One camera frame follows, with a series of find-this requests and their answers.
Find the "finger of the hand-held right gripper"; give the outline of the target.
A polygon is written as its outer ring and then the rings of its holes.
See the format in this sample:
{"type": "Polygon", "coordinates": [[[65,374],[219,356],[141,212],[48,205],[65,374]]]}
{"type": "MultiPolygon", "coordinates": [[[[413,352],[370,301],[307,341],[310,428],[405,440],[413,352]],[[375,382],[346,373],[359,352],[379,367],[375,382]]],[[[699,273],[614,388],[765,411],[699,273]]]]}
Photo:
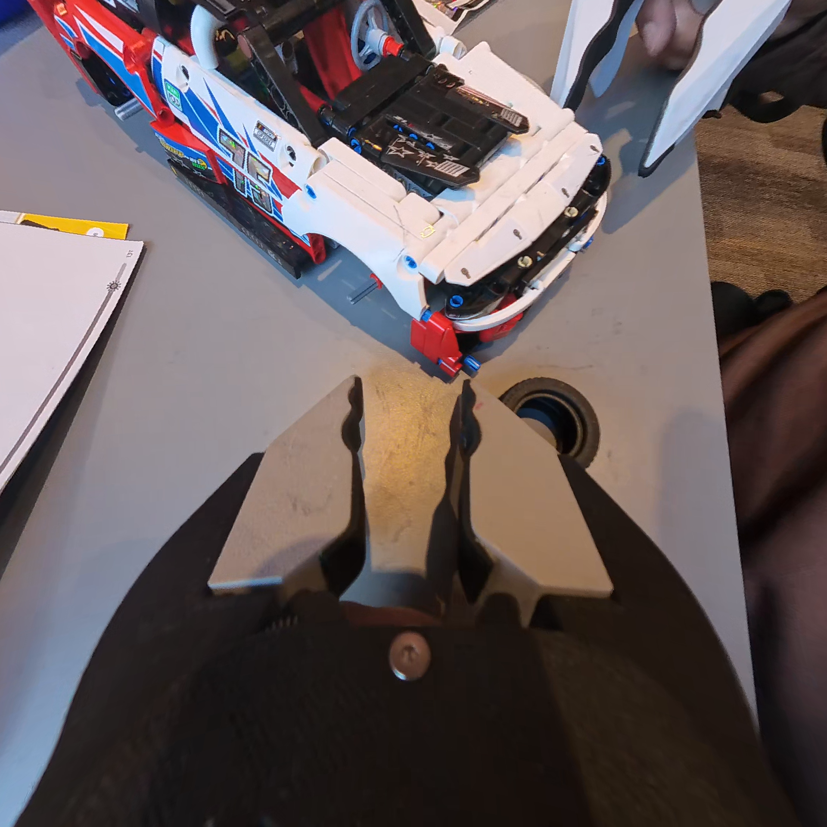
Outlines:
{"type": "Polygon", "coordinates": [[[647,177],[702,116],[718,109],[735,76],[780,24],[790,1],[720,1],[700,24],[688,66],[656,119],[638,174],[647,177]]]}
{"type": "Polygon", "coordinates": [[[621,65],[643,1],[573,1],[553,78],[551,98],[576,110],[591,84],[595,97],[609,88],[621,65]]]}

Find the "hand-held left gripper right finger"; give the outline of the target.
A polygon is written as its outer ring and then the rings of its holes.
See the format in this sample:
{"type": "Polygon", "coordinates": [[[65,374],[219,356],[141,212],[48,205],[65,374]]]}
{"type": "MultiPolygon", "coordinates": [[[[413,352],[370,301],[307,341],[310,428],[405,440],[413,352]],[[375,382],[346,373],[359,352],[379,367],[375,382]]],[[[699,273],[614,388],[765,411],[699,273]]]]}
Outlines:
{"type": "Polygon", "coordinates": [[[504,605],[526,628],[546,597],[609,598],[612,580],[557,451],[468,379],[450,433],[451,611],[474,623],[504,605]]]}

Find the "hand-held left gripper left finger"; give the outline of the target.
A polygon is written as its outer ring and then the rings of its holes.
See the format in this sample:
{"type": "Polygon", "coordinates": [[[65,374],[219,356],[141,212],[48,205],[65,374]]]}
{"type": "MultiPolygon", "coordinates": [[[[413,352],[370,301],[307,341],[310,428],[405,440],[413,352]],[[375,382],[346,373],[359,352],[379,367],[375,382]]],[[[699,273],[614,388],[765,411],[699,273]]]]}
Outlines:
{"type": "Polygon", "coordinates": [[[367,557],[361,378],[350,376],[264,452],[208,586],[216,596],[268,592],[340,599],[367,557]]]}

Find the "brick-built toy race car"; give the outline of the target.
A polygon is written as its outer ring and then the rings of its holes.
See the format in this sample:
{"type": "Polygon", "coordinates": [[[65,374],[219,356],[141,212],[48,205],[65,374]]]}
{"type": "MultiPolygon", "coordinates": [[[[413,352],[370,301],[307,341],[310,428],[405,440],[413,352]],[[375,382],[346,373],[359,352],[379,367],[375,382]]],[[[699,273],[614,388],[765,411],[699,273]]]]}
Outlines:
{"type": "Polygon", "coordinates": [[[588,246],[611,165],[574,112],[414,2],[30,2],[171,170],[298,278],[339,245],[449,376],[588,246]]]}

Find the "person's right forearm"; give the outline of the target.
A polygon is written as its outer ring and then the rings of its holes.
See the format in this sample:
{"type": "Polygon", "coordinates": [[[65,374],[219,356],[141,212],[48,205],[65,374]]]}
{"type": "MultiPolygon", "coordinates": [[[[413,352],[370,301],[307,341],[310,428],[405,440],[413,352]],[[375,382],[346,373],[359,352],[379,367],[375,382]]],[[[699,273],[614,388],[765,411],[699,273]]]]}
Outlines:
{"type": "Polygon", "coordinates": [[[826,2],[793,1],[734,79],[724,103],[770,123],[802,106],[826,107],[826,2]]]}

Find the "person's right hand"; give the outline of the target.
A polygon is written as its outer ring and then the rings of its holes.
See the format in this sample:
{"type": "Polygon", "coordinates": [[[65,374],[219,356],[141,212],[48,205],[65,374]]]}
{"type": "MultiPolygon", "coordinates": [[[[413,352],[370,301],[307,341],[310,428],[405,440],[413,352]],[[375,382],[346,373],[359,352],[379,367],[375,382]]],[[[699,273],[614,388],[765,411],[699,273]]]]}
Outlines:
{"type": "Polygon", "coordinates": [[[647,56],[671,71],[687,67],[710,1],[644,1],[636,17],[647,56]]]}

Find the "open building instruction booklet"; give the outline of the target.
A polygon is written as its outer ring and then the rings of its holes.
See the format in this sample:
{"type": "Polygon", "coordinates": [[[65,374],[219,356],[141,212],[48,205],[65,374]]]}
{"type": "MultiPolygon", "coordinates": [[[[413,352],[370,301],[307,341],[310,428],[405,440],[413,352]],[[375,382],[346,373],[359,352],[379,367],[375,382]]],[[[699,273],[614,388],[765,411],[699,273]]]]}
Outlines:
{"type": "Polygon", "coordinates": [[[2,212],[2,489],[102,336],[143,252],[140,241],[68,233],[2,212]]]}

